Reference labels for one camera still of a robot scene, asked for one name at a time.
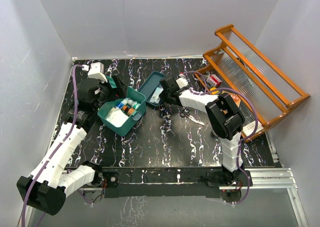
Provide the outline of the blue white medicine box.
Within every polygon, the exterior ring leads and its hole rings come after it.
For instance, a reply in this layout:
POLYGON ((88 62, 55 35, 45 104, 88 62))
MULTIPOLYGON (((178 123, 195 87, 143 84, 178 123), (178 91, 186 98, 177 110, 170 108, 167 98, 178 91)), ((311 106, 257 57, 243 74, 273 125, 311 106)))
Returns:
POLYGON ((120 103, 116 105, 117 108, 122 109, 128 102, 130 98, 125 98, 123 99, 120 103))

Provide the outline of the blue white blister card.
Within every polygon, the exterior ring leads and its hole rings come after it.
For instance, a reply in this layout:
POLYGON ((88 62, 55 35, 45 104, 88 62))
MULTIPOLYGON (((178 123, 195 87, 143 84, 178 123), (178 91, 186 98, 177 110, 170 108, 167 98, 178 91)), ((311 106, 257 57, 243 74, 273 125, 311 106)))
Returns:
POLYGON ((157 88, 155 89, 155 91, 153 92, 153 94, 152 94, 152 96, 151 96, 151 98, 150 98, 149 101, 150 101, 152 104, 158 104, 158 103, 160 102, 160 100, 161 100, 160 94, 162 93, 162 91, 163 91, 163 88, 162 88, 162 87, 157 87, 157 88))

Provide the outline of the white medicine bottle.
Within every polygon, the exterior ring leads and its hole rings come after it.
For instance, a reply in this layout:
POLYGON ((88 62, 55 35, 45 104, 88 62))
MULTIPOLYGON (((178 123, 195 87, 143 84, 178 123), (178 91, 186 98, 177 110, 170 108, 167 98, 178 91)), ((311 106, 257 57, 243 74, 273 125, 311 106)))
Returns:
POLYGON ((133 108, 134 110, 136 110, 141 105, 139 102, 134 101, 132 99, 129 99, 127 104, 130 105, 131 108, 133 108))

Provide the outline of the brown medicine bottle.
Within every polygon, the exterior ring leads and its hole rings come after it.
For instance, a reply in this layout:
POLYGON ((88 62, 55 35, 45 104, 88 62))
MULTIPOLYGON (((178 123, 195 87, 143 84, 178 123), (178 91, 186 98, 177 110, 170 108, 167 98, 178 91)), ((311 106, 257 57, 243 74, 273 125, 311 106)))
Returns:
POLYGON ((135 109, 131 108, 130 106, 127 106, 125 105, 123 108, 122 108, 123 112, 127 115, 127 116, 131 116, 135 113, 135 109))

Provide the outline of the white gauze pack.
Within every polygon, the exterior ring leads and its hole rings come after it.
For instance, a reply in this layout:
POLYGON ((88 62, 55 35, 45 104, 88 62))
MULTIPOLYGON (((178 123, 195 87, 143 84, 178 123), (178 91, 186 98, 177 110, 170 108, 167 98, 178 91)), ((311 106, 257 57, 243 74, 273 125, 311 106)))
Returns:
POLYGON ((129 117, 120 108, 113 107, 105 119, 116 128, 120 128, 129 119, 129 117))

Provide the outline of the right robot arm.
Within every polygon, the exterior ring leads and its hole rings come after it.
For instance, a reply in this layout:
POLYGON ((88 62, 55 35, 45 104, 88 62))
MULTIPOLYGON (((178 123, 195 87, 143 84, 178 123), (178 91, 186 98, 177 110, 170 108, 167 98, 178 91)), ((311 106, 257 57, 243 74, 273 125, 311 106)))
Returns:
POLYGON ((212 95, 193 91, 188 81, 167 76, 159 81, 159 97, 167 104, 195 109, 207 114, 214 135, 220 138, 222 150, 221 171, 223 181, 233 186, 241 179, 241 131, 245 118, 232 96, 224 92, 212 95))

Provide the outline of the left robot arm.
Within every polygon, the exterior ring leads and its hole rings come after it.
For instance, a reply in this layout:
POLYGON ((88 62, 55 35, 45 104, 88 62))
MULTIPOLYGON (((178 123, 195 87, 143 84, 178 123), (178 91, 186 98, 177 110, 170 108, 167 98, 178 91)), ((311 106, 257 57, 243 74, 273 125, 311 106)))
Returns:
POLYGON ((21 176, 17 181, 25 204, 54 216, 62 209, 66 198, 82 186, 107 184, 102 167, 88 160, 68 174, 63 172, 75 149, 97 121, 102 105, 124 97, 126 91, 127 86, 117 74, 107 78, 107 82, 87 78, 79 89, 74 89, 75 99, 50 149, 28 177, 21 176))

